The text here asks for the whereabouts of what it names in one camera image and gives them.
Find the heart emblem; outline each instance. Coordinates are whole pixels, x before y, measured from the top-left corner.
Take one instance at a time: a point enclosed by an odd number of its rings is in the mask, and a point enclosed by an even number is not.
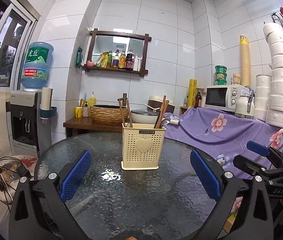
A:
[[[140,150],[142,153],[147,152],[152,146],[154,142],[151,139],[138,139],[136,141],[136,148]]]

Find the silver bolt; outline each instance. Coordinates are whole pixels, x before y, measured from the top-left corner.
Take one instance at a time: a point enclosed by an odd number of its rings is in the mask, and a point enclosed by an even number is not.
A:
[[[230,179],[230,178],[233,177],[233,173],[231,173],[231,172],[229,172],[229,171],[226,171],[226,172],[224,173],[224,175],[225,175],[225,177],[228,178],[228,179]]]
[[[56,173],[50,173],[49,175],[48,175],[48,178],[50,178],[50,179],[55,179],[57,177],[57,174]]]
[[[261,176],[256,176],[255,179],[258,181],[258,182],[261,182],[263,179]]]
[[[19,180],[21,183],[24,183],[27,181],[27,177],[21,177],[20,180]]]

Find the purple tablecloth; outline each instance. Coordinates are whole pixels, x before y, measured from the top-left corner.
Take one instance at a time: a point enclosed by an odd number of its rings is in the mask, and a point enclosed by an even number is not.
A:
[[[226,171],[242,179],[251,178],[233,166],[236,155],[242,154],[266,166],[266,158],[247,149],[248,141],[283,150],[283,129],[263,121],[235,117],[223,111],[199,107],[189,108],[179,116],[180,124],[168,124],[165,137],[197,147],[215,158]]]

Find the glass table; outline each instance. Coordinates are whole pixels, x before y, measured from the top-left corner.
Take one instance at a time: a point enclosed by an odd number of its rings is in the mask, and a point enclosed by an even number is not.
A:
[[[199,229],[215,206],[190,164],[193,147],[166,138],[159,168],[140,171],[121,168],[122,133],[67,138],[43,153],[35,179],[59,172],[85,149],[92,165],[66,205],[91,239],[181,239]],[[105,176],[110,169],[115,179]]]

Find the water bottle label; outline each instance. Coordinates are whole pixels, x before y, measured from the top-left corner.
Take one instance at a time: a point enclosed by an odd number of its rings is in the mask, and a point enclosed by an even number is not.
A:
[[[48,72],[47,70],[40,69],[40,68],[25,68],[22,76],[47,79]]]
[[[47,63],[49,49],[42,47],[31,47],[28,49],[26,62]]]

